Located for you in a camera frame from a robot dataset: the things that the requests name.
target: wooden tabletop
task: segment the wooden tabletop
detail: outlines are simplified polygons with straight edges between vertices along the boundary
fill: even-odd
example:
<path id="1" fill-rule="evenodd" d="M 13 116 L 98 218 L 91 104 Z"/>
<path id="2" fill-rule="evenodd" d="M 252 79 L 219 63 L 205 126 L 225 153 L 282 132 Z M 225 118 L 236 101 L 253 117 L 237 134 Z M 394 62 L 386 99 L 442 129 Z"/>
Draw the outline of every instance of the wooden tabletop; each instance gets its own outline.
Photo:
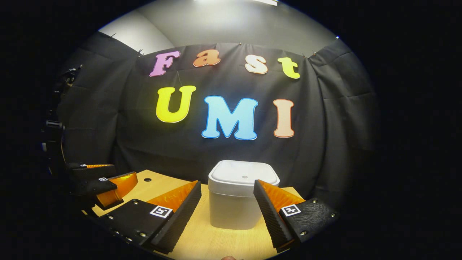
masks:
<path id="1" fill-rule="evenodd" d="M 123 200 L 150 200 L 158 195 L 187 184 L 188 181 L 172 178 L 149 170 L 137 173 L 138 184 Z M 301 197 L 293 187 L 284 190 Z M 271 244 L 271 237 L 263 217 L 249 230 L 219 229 L 210 225 L 208 187 L 201 184 L 202 197 L 186 225 L 173 252 L 162 254 L 177 260 L 221 260 L 231 255 L 236 259 L 262 260 L 277 255 Z M 117 207 L 102 210 L 98 206 L 93 211 L 102 216 Z"/>

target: letter m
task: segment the letter m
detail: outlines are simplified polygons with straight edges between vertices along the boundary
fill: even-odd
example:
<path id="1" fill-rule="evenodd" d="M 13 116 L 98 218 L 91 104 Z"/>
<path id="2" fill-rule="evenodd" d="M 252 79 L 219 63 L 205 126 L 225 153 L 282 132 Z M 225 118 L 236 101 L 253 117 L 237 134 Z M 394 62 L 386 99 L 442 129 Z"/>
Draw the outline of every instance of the letter m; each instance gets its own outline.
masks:
<path id="1" fill-rule="evenodd" d="M 241 99 L 234 111 L 231 113 L 226 101 L 220 96 L 208 96 L 204 99 L 208 104 L 208 117 L 206 129 L 202 132 L 205 138 L 218 138 L 217 123 L 226 138 L 231 136 L 232 131 L 237 128 L 234 137 L 239 140 L 255 140 L 257 134 L 254 132 L 254 112 L 258 106 L 255 99 Z"/>

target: black fabric backdrop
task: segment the black fabric backdrop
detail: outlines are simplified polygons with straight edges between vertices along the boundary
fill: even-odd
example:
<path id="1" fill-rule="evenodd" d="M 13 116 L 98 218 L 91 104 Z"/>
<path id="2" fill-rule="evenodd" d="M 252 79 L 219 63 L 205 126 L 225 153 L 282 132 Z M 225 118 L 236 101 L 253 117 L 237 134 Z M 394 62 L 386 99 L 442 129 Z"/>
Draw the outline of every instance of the black fabric backdrop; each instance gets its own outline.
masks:
<path id="1" fill-rule="evenodd" d="M 201 51 L 217 49 L 220 63 L 196 68 Z M 156 55 L 180 51 L 162 76 L 149 77 Z M 263 56 L 269 71 L 248 72 L 247 55 Z M 299 79 L 287 77 L 278 58 L 298 64 Z M 221 160 L 264 162 L 280 186 L 293 186 L 305 199 L 318 197 L 341 210 L 355 180 L 374 174 L 368 167 L 378 130 L 378 107 L 370 80 L 357 57 L 340 40 L 305 58 L 283 50 L 236 43 L 191 45 L 141 56 L 121 42 L 95 34 L 68 61 L 82 72 L 58 113 L 66 126 L 68 162 L 113 163 L 120 174 L 149 169 L 207 183 Z M 174 87 L 169 110 L 177 111 L 181 86 L 196 86 L 187 117 L 164 123 L 156 117 L 157 91 Z M 233 135 L 201 136 L 207 122 L 204 98 L 224 97 L 231 111 L 243 98 L 258 101 L 255 140 Z M 275 99 L 289 99 L 291 138 L 277 138 Z"/>

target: letter u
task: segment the letter u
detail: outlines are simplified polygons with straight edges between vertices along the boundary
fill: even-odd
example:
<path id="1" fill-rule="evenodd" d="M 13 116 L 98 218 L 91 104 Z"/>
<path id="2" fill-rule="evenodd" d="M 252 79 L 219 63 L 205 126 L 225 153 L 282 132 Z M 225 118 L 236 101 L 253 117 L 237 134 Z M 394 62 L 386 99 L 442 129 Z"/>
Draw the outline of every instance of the letter u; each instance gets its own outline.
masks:
<path id="1" fill-rule="evenodd" d="M 196 91 L 194 86 L 183 86 L 180 88 L 181 102 L 180 108 L 177 112 L 172 113 L 169 111 L 170 97 L 175 92 L 174 87 L 163 87 L 157 91 L 159 99 L 157 101 L 156 115 L 160 121 L 166 123 L 177 123 L 185 119 L 189 112 L 189 105 L 191 103 L 191 95 Z"/>

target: white storage box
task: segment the white storage box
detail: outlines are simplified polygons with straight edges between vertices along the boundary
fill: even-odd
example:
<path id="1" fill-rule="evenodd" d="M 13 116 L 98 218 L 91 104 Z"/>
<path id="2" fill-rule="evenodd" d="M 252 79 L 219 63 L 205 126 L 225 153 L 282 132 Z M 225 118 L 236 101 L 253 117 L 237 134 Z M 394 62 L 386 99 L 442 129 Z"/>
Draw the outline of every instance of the white storage box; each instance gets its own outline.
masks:
<path id="1" fill-rule="evenodd" d="M 275 186 L 279 177 L 261 162 L 220 161 L 208 175 L 210 224 L 222 229 L 251 229 L 262 217 L 254 196 L 255 180 Z"/>

